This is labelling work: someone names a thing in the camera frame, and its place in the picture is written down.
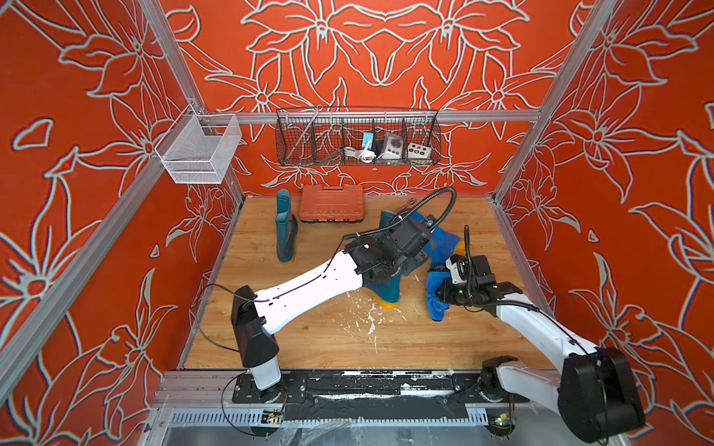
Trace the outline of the white socket box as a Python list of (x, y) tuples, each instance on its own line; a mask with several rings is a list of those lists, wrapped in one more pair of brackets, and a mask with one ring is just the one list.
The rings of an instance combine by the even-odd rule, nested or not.
[(415, 165), (430, 165), (432, 148), (411, 142), (407, 146), (407, 160)]

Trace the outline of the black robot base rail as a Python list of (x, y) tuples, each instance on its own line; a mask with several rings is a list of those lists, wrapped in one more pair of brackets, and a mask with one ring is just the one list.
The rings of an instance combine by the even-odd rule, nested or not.
[(466, 423), (485, 426), (527, 399), (487, 397), (478, 372), (290, 370), (268, 390), (251, 375), (230, 386), (234, 404), (275, 405), (284, 420)]

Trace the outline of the teal rubber boot orange sole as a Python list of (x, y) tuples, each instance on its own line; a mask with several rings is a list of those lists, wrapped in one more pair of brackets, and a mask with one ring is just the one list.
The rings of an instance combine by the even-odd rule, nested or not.
[(292, 213), (291, 194), (281, 189), (276, 195), (276, 254), (280, 262), (290, 262), (295, 256), (298, 220)]

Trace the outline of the clear plastic wall bin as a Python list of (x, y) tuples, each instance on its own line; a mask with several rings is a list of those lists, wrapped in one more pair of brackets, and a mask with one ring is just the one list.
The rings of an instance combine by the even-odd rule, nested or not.
[(213, 134), (198, 116), (185, 114), (155, 148), (165, 171), (177, 184), (223, 182), (242, 140), (235, 117)]

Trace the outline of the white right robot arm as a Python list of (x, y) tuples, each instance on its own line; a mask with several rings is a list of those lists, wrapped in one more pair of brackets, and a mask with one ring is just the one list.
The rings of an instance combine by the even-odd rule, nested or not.
[(553, 365), (532, 369), (513, 356), (483, 362), (476, 390), (491, 403), (521, 396), (558, 416), (582, 442), (605, 442), (645, 424), (627, 356), (602, 348), (558, 323), (519, 287), (499, 282), (485, 256), (453, 255), (434, 269), (436, 299), (483, 310), (515, 329)]

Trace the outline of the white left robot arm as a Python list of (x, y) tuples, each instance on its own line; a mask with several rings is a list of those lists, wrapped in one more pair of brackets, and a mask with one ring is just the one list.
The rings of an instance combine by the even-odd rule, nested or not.
[(338, 249), (325, 263), (283, 284), (256, 292), (245, 285), (235, 291), (232, 329), (241, 363), (258, 390), (268, 390), (282, 381), (275, 334), (288, 323), (333, 297), (409, 275), (427, 261), (433, 245), (431, 236), (418, 236), (407, 243), (386, 233), (362, 236)]

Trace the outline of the blue microfiber cloth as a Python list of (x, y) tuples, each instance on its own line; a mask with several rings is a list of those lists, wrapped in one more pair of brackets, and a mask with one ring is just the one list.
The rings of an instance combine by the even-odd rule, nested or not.
[(433, 265), (427, 273), (426, 282), (426, 305), (429, 316), (437, 323), (444, 319), (446, 311), (450, 305), (444, 303), (439, 297), (438, 292), (443, 288), (444, 283), (451, 282), (451, 273), (444, 264)]

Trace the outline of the blue white small box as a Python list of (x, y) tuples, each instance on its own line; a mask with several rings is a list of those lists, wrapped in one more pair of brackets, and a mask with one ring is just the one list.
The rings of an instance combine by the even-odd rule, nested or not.
[(374, 134), (372, 132), (364, 132), (362, 139), (362, 150), (371, 151), (374, 144)]

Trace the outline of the white power adapter box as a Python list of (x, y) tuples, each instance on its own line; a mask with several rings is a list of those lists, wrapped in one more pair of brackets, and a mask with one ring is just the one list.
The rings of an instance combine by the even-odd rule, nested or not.
[(403, 139), (396, 134), (388, 133), (383, 141), (379, 160), (389, 162), (397, 161), (402, 159), (402, 155)]

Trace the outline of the blue rubber boot orange sole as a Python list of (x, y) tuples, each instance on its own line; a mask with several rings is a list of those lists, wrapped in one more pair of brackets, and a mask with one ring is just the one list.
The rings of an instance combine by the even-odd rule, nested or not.
[(436, 228), (432, 235), (433, 240), (424, 248), (424, 252), (429, 256), (431, 269), (444, 265), (451, 256), (465, 255), (466, 247), (461, 237), (441, 228)]

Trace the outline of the red plastic tool case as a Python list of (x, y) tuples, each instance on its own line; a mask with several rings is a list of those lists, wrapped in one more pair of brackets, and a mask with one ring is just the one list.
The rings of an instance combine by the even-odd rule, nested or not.
[(364, 220), (364, 188), (362, 185), (305, 186), (299, 219), (307, 223), (361, 222)]

